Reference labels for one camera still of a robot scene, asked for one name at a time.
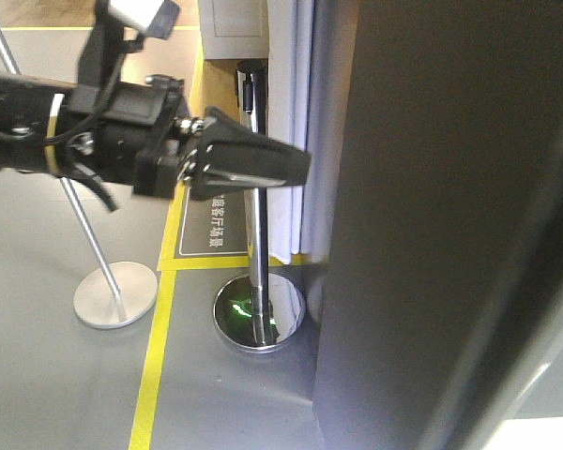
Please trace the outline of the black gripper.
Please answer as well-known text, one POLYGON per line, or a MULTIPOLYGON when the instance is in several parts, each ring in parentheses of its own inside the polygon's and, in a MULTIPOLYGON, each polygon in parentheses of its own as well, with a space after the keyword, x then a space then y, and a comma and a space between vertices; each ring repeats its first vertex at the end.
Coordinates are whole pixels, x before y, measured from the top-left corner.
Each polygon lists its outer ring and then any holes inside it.
POLYGON ((148 85, 117 82, 104 89, 50 82, 58 101, 46 128, 46 171, 110 196, 103 183, 136 195, 171 199, 182 176, 193 201, 252 188, 306 184, 311 156, 255 133, 216 107, 205 110, 199 135, 182 134, 184 83, 154 75, 148 85))

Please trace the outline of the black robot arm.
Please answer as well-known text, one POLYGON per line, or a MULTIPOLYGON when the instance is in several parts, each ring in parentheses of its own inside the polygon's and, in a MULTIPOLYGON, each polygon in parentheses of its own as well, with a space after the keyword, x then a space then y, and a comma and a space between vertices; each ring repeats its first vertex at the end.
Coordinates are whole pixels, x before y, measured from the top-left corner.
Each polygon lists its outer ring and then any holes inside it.
POLYGON ((214 107, 203 118, 184 117, 180 80, 121 82, 108 110, 94 117, 97 100, 85 86, 0 72, 0 169, 67 177, 100 197, 116 183, 170 199, 186 182, 195 201, 307 181, 306 152, 214 107))

